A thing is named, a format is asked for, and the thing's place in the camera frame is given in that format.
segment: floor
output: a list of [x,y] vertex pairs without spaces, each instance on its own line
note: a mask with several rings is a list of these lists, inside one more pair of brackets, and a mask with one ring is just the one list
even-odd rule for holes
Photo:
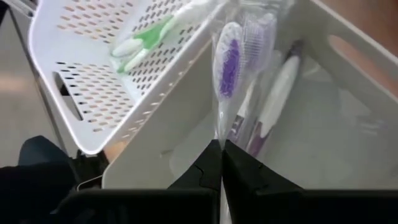
[[[0,11],[5,5],[0,2]],[[27,38],[29,20],[14,13],[24,42]],[[14,166],[18,162],[19,150],[26,139],[42,135],[60,145],[50,116],[45,109],[37,82],[32,73],[23,45],[17,33],[10,11],[0,14],[0,167]],[[60,135],[69,155],[77,147],[70,139],[57,110],[50,101]]]

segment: purple bristles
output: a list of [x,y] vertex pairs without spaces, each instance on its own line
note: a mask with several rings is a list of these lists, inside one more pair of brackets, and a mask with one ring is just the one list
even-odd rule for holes
[[229,44],[229,50],[225,52],[225,58],[223,64],[223,77],[220,86],[220,93],[226,98],[231,98],[236,82],[238,80],[237,75],[240,69],[240,56],[239,43],[237,40],[232,40]]

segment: perforated basket wall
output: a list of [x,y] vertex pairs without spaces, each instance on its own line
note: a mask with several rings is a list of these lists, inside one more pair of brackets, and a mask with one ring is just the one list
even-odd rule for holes
[[[78,147],[96,154],[130,141],[210,41],[208,20],[172,32],[129,75],[114,72],[109,48],[189,0],[41,0],[29,32],[30,53]],[[60,94],[60,78],[75,116]]]

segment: dark fabric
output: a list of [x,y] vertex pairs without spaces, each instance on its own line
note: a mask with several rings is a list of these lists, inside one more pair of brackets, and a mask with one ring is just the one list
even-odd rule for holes
[[0,168],[2,218],[45,217],[56,209],[76,184],[67,159],[42,136],[27,140],[19,159],[24,166]]

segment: toothbrush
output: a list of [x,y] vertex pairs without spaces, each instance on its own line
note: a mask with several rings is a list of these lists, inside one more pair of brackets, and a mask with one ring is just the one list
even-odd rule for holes
[[244,65],[243,29],[229,22],[221,31],[213,59],[213,85],[218,100],[216,131],[218,139],[225,140],[231,100],[241,84]]
[[276,21],[275,16],[271,13],[262,17],[255,16],[250,12],[244,14],[244,53],[247,59],[245,73],[247,72],[251,76],[248,78],[252,79],[252,82],[238,111],[233,128],[228,134],[228,139],[238,145],[242,129],[245,129],[243,122],[249,113],[249,102],[252,98],[255,81],[259,73],[267,68],[272,58],[276,37]]
[[191,24],[204,20],[209,12],[214,9],[215,2],[215,0],[192,0],[172,15],[166,16],[148,29],[122,42],[111,52],[111,56],[130,56],[123,60],[117,72],[125,73],[134,68],[160,44],[176,25]]
[[262,149],[289,97],[289,93],[299,73],[302,47],[303,42],[301,40],[294,42],[276,78],[277,80],[267,97],[247,147],[248,153],[254,157],[256,157]]

